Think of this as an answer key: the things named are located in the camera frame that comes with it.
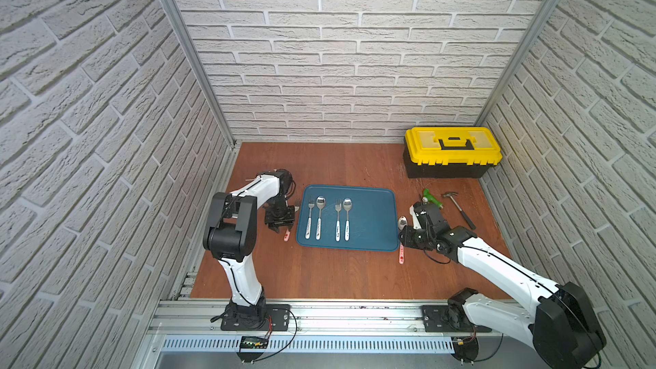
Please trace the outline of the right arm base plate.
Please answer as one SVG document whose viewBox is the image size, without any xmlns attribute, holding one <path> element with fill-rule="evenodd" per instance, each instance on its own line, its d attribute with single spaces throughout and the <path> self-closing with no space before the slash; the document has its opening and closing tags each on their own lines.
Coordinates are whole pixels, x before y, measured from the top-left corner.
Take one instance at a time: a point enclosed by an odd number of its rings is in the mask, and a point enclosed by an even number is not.
<svg viewBox="0 0 656 369">
<path fill-rule="evenodd" d="M 447 304 L 429 304 L 420 307 L 425 331 L 453 332 L 457 334 L 491 333 L 486 326 L 474 326 L 457 307 Z"/>
</svg>

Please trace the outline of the spoon with Hello Kitty handle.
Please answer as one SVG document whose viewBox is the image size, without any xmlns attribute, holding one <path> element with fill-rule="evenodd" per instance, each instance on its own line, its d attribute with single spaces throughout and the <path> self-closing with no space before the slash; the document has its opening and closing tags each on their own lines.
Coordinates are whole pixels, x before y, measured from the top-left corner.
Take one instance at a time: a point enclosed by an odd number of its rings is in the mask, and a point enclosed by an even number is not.
<svg viewBox="0 0 656 369">
<path fill-rule="evenodd" d="M 316 226 L 316 233 L 315 233 L 315 239 L 320 240 L 321 239 L 321 234 L 322 234 L 322 213 L 323 209 L 326 206 L 326 198 L 323 196 L 318 196 L 316 200 L 316 207 L 319 210 L 319 215 L 318 215 L 318 220 L 317 220 L 317 226 Z"/>
</svg>

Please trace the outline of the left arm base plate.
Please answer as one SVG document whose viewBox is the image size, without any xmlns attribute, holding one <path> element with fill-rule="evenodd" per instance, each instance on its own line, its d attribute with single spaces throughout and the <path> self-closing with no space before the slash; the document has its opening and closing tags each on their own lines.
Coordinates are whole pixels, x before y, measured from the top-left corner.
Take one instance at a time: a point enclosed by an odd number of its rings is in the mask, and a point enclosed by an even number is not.
<svg viewBox="0 0 656 369">
<path fill-rule="evenodd" d="M 222 331 L 287 331 L 290 322 L 288 304 L 266 304 L 264 306 L 244 307 L 230 302 L 221 318 Z"/>
</svg>

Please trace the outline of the spoon with white Pochacco handle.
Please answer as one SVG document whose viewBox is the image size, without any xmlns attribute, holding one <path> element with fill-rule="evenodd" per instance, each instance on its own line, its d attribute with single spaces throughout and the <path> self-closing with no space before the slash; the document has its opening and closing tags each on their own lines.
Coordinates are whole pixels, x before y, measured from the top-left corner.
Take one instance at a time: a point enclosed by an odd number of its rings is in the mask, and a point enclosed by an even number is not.
<svg viewBox="0 0 656 369">
<path fill-rule="evenodd" d="M 343 200 L 343 208 L 346 211 L 346 221 L 344 229 L 344 239 L 346 241 L 350 240 L 350 210 L 352 210 L 353 202 L 350 198 L 345 198 Z"/>
</svg>

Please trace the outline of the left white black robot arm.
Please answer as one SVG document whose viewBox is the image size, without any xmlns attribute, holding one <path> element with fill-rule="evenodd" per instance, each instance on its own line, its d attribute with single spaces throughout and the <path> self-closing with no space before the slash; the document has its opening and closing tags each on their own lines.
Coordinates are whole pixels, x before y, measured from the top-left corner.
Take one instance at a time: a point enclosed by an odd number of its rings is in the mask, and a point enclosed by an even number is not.
<svg viewBox="0 0 656 369">
<path fill-rule="evenodd" d="M 265 208 L 264 222 L 276 233 L 291 228 L 295 207 L 288 198 L 296 183 L 286 169 L 258 174 L 247 186 L 213 195 L 203 232 L 203 249 L 225 270 L 232 297 L 229 307 L 237 314 L 261 319 L 266 306 L 264 289 L 256 277 L 252 253 L 257 240 L 257 213 Z"/>
</svg>

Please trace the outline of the fork with Hello Kitty handle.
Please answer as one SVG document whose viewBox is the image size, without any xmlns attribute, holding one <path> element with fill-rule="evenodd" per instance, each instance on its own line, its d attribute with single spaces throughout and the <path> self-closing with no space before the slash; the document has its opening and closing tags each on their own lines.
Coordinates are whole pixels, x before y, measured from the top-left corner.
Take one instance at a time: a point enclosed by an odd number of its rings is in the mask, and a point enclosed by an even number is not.
<svg viewBox="0 0 656 369">
<path fill-rule="evenodd" d="M 314 206 L 315 206 L 314 200 L 310 199 L 307 206 L 309 207 L 309 215 L 307 216 L 305 239 L 310 239 L 311 232 L 312 232 L 312 212 L 313 212 L 313 209 L 314 209 Z"/>
</svg>

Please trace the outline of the fork with white Pochacco handle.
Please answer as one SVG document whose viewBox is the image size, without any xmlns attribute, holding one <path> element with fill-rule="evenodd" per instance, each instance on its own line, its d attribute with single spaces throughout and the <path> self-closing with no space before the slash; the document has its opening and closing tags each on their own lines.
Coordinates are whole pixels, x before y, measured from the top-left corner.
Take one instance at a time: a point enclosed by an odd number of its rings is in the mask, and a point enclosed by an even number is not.
<svg viewBox="0 0 656 369">
<path fill-rule="evenodd" d="M 335 239 L 337 242 L 341 240 L 342 234 L 341 234 L 341 220 L 340 220 L 340 215 L 341 215 L 341 210 L 342 210 L 342 203 L 338 200 L 335 203 L 335 211 L 336 211 L 336 229 L 335 229 Z"/>
</svg>

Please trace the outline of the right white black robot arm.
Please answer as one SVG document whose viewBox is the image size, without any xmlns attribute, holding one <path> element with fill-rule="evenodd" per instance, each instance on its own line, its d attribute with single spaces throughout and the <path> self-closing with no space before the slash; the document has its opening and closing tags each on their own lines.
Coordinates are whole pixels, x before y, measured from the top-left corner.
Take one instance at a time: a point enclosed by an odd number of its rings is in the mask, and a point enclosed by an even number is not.
<svg viewBox="0 0 656 369">
<path fill-rule="evenodd" d="M 476 330 L 484 326 L 533 348 L 552 368 L 587 368 L 601 359 L 606 336 L 583 288 L 524 268 L 462 225 L 450 228 L 434 203 L 415 203 L 409 213 L 411 220 L 397 222 L 402 246 L 425 255 L 435 251 L 480 274 L 515 302 L 498 302 L 472 288 L 450 297 L 441 320 L 466 332 L 460 350 L 476 348 Z"/>
</svg>

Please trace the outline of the spoon with strawberry pink handle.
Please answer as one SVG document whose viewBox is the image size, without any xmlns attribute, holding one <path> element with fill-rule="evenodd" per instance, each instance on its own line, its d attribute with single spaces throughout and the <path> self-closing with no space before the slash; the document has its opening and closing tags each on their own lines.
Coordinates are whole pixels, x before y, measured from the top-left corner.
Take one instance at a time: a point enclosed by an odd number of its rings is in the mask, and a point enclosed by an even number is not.
<svg viewBox="0 0 656 369">
<path fill-rule="evenodd" d="M 399 257 L 398 261 L 400 265 L 403 265 L 405 262 L 405 247 L 404 247 L 404 231 L 406 229 L 406 226 L 408 225 L 407 218 L 405 216 L 402 216 L 399 218 L 397 222 L 398 230 L 399 230 Z"/>
</svg>

